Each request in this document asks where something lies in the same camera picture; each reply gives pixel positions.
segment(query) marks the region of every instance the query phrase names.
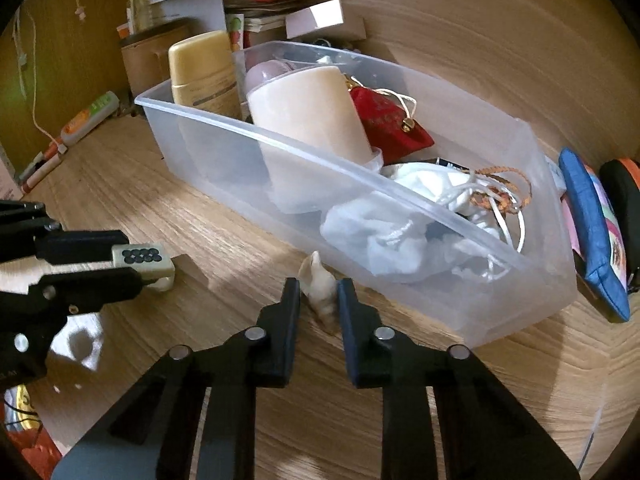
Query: metal pin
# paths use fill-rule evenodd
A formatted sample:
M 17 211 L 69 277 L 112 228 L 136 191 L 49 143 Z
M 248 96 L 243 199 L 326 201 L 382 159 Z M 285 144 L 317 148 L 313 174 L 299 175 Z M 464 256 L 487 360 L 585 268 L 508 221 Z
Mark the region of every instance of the metal pin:
M 252 326 L 244 331 L 244 336 L 251 341 L 259 341 L 265 337 L 267 333 L 259 326 Z
M 16 334 L 14 337 L 15 349 L 24 354 L 29 349 L 29 340 L 24 334 Z
M 53 298 L 56 297 L 56 294 L 58 292 L 56 291 L 56 288 L 53 285 L 47 285 L 45 288 L 42 289 L 42 295 L 44 296 L 45 300 L 53 300 Z
M 388 326 L 379 326 L 373 333 L 380 341 L 389 341 L 396 336 L 396 331 Z
M 176 361 L 182 361 L 191 353 L 191 348 L 187 345 L 176 345 L 169 350 L 169 357 Z
M 471 355 L 471 350 L 464 345 L 453 345 L 449 348 L 449 355 L 454 359 L 464 360 Z

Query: black case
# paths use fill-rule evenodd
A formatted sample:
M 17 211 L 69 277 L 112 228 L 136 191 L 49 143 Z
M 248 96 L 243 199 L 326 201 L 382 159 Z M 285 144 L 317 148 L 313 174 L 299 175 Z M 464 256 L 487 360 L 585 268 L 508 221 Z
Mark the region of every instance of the black case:
M 620 224 L 625 244 L 626 274 L 629 292 L 640 288 L 640 167 L 637 162 L 626 159 L 638 169 L 636 178 L 620 160 L 610 160 L 600 168 L 600 181 L 607 192 L 613 211 Z

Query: wood grain surface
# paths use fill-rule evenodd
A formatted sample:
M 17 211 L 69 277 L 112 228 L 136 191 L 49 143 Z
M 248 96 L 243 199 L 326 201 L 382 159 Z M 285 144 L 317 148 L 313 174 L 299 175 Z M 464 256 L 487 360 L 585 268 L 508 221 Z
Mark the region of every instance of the wood grain surface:
M 127 89 L 116 27 L 127 22 L 127 0 L 80 0 L 84 23 L 75 15 L 76 0 L 28 0 L 22 7 L 22 74 L 27 98 L 20 93 L 12 22 L 0 31 L 0 144 L 20 173 L 49 139 L 31 121 L 33 32 L 36 22 L 38 95 L 36 118 L 54 137 L 80 110 L 107 90 Z
M 133 243 L 159 241 L 178 256 L 174 290 L 145 291 L 105 306 L 96 319 L 72 318 L 56 338 L 49 374 L 30 392 L 65 450 L 171 346 L 207 348 L 251 324 L 305 256 L 171 176 L 142 118 L 104 123 L 27 199 L 46 202 L 67 229 L 121 228 Z M 26 290 L 45 268 L 35 260 L 5 264 L 0 280 Z M 417 342 L 444 349 L 458 340 L 370 289 L 358 293 Z M 477 350 L 574 463 L 595 430 L 583 478 L 610 454 L 640 404 L 637 296 L 632 303 L 631 322 L 609 324 L 580 297 Z M 350 386 L 340 347 L 304 310 L 290 386 L 258 393 L 256 478 L 379 478 L 381 395 Z
M 344 1 L 365 54 L 526 120 L 550 155 L 571 146 L 599 168 L 640 147 L 640 49 L 609 0 Z

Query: wooden wall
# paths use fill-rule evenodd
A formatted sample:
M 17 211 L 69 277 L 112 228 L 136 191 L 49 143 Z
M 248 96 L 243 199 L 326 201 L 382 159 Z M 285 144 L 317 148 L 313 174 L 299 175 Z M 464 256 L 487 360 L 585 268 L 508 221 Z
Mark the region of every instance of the wooden wall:
M 38 120 L 60 128 L 126 86 L 115 27 L 126 0 L 30 0 L 38 25 Z M 569 145 L 598 166 L 640 148 L 640 50 L 608 0 L 347 0 L 367 20 L 365 52 L 434 73 L 529 121 L 549 153 Z M 30 58 L 31 23 L 23 15 Z M 31 65 L 25 72 L 31 96 Z M 47 144 L 0 37 L 0 142 L 20 171 Z
M 345 0 L 366 53 L 439 75 L 596 167 L 640 147 L 640 49 L 609 0 Z
M 54 136 L 94 98 L 127 87 L 116 27 L 127 21 L 127 0 L 80 0 L 86 11 L 81 23 L 76 0 L 28 0 L 36 22 L 38 123 Z M 9 24 L 0 36 L 0 143 L 21 171 L 49 143 L 31 121 L 33 95 L 32 26 L 22 12 L 22 44 L 28 56 L 23 72 L 27 100 L 20 93 L 14 42 Z

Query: red object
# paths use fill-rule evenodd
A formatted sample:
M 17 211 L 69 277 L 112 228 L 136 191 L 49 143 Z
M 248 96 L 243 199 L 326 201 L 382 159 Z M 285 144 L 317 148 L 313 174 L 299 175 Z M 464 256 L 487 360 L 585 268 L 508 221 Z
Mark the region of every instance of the red object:
M 58 152 L 58 145 L 64 144 L 62 137 L 58 137 L 56 141 L 57 143 L 53 142 L 53 140 L 49 143 L 49 147 L 47 148 L 47 151 L 44 152 L 43 160 L 49 160 L 53 158 L 53 156 L 56 155 L 56 153 Z
M 433 146 L 433 139 L 417 122 L 412 121 L 408 131 L 402 129 L 406 113 L 391 99 L 363 86 L 352 88 L 350 93 L 369 143 L 382 150 L 385 164 Z
M 4 406 L 0 405 L 0 418 L 4 420 Z M 22 454 L 42 480 L 50 480 L 53 470 L 60 460 L 62 453 L 56 447 L 46 429 L 7 431 L 9 440 Z

